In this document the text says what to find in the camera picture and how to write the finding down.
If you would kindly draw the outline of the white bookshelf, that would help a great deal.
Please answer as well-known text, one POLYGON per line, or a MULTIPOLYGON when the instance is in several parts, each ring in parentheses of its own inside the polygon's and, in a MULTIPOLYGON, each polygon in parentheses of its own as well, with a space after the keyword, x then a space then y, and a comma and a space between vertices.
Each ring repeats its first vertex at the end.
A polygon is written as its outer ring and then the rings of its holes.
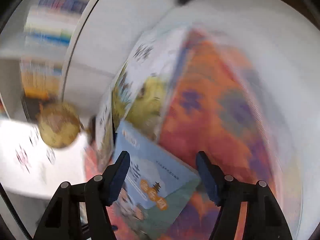
POLYGON ((1 20, 1 101, 8 118, 25 121, 20 60, 63 65, 59 99, 72 103, 80 118, 96 115, 101 97, 140 34, 152 28, 175 0, 89 0, 67 48, 32 42, 24 24, 32 0, 16 0, 1 20))

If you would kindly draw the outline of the floral orange table cloth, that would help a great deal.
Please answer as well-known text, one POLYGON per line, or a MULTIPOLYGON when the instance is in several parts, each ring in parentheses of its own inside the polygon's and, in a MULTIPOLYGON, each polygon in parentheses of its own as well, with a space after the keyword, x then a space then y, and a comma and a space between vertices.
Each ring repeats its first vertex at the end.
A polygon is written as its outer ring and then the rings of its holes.
MULTIPOLYGON (((157 138, 148 139, 198 175, 196 155, 203 151, 212 164, 240 182, 265 181, 277 200, 266 119, 240 75, 243 70, 251 71, 251 64, 225 34, 197 26, 187 29, 157 138)), ((117 130, 113 136, 107 165, 117 160, 113 157, 117 130)), ((94 162, 97 171, 107 167, 99 168, 96 158, 94 162)), ((210 239, 219 211, 200 178, 187 205, 158 239, 210 239)), ((247 204, 242 203, 234 239, 242 239, 246 211, 247 204)))

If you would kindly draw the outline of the white cover picture book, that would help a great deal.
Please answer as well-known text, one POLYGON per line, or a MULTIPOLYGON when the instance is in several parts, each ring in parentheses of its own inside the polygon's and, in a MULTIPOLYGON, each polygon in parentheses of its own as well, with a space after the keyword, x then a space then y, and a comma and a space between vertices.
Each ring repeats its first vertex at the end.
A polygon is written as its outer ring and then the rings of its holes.
POLYGON ((162 122, 170 83, 178 65, 187 27, 146 31, 125 60, 100 104, 96 117, 96 161, 107 165, 114 148, 113 131, 121 120, 155 140, 162 122))

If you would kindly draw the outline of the light blue illustrated book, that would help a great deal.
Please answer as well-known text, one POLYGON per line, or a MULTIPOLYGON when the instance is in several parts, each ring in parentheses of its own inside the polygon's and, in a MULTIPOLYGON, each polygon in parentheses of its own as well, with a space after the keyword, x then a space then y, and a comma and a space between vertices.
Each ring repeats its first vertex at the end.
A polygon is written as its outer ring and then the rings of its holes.
POLYGON ((166 233, 200 183, 197 172, 121 121, 114 159, 130 166, 118 200, 108 208, 117 239, 158 239, 166 233))

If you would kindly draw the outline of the yellow antique globe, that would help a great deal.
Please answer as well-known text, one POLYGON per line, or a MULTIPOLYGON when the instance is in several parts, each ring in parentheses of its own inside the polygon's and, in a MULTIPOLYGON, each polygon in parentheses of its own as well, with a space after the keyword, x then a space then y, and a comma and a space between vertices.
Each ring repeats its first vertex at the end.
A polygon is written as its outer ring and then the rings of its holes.
POLYGON ((70 146, 84 129, 75 107, 67 102, 45 105, 37 120, 40 136, 51 148, 70 146))

